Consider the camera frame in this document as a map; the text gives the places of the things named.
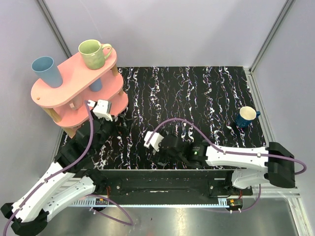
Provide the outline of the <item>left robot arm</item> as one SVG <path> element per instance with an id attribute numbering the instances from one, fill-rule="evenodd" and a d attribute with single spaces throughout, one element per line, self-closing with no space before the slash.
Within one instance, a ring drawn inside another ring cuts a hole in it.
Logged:
<path id="1" fill-rule="evenodd" d="M 1 212 L 8 222 L 3 230 L 12 228 L 18 236 L 36 236 L 61 210 L 89 195 L 106 192 L 107 179 L 99 170 L 86 170 L 83 177 L 58 193 L 57 190 L 79 173 L 103 144 L 118 136 L 118 124 L 104 118 L 93 118 L 76 131 L 75 136 L 57 153 L 42 178 L 14 203 L 5 203 Z"/>

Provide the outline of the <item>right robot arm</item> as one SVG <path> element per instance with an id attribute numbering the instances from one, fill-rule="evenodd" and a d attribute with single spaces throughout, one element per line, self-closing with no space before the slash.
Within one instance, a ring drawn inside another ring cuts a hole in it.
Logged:
<path id="1" fill-rule="evenodd" d="M 174 135 L 159 137 L 154 149 L 163 162 L 178 160 L 193 169 L 215 166 L 234 167 L 223 183 L 224 191 L 234 195 L 240 189 L 269 183 L 280 188 L 295 187 L 294 158 L 279 143 L 270 147 L 213 147 L 206 141 L 188 143 Z"/>

